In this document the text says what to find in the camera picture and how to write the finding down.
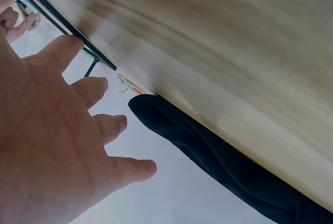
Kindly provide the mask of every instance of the black fabric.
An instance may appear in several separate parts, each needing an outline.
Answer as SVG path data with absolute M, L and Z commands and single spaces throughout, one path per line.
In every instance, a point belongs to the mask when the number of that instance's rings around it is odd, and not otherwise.
M 286 184 L 159 96 L 129 103 L 155 133 L 176 145 L 233 194 L 276 223 L 333 223 L 333 214 Z

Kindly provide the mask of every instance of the wooden board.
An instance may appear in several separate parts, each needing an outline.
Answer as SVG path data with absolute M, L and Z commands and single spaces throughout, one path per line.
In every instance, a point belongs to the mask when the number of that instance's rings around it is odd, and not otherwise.
M 121 73 L 333 210 L 332 0 L 50 0 Z

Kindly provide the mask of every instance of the black cable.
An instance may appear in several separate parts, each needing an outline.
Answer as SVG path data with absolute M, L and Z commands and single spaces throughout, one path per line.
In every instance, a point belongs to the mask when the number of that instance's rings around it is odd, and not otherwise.
M 89 77 L 89 75 L 91 74 L 93 68 L 95 67 L 95 65 L 99 62 L 99 60 L 97 58 L 94 59 L 92 65 L 89 67 L 87 73 L 84 75 L 84 77 Z
M 53 14 L 67 29 L 71 31 L 71 33 L 84 42 L 84 44 L 91 50 L 87 48 L 83 48 L 84 51 L 89 53 L 94 58 L 97 58 L 99 61 L 104 63 L 109 68 L 114 71 L 117 70 L 117 67 L 107 58 L 105 57 L 96 47 L 94 47 L 90 41 L 80 32 L 78 31 L 61 13 L 58 12 L 56 8 L 52 6 L 50 2 L 47 0 L 38 0 L 46 9 Z M 29 2 L 46 18 L 48 19 L 56 28 L 58 28 L 63 34 L 68 34 L 68 32 L 63 29 L 52 17 L 50 17 L 34 0 L 29 0 Z

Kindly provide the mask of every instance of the hand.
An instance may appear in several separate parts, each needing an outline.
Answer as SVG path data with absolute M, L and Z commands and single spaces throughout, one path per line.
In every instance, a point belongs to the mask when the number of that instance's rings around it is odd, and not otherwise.
M 64 35 L 25 59 L 0 36 L 0 223 L 68 223 L 111 192 L 150 178 L 150 160 L 109 157 L 125 116 L 90 116 L 105 78 L 68 85 L 61 74 L 83 47 Z
M 17 0 L 0 0 L 0 33 L 9 42 L 21 37 L 37 20 L 38 14 L 30 14 L 18 27 L 15 27 L 19 13 L 14 11 L 11 5 Z

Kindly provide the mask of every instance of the white floor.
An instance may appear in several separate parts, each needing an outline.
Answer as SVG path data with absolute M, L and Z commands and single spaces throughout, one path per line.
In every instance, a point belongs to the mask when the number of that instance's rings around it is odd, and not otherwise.
M 41 25 L 12 44 L 20 57 L 38 52 L 60 32 L 42 18 Z M 83 77 L 92 58 L 81 52 L 64 72 L 70 84 Z M 106 146 L 110 155 L 153 159 L 158 173 L 146 182 L 113 193 L 92 207 L 73 224 L 269 224 L 253 208 L 239 200 L 199 169 L 167 140 L 146 129 L 127 103 L 132 91 L 119 92 L 121 82 L 109 68 L 98 64 L 92 76 L 105 76 L 109 90 L 91 114 L 124 114 L 128 129 Z

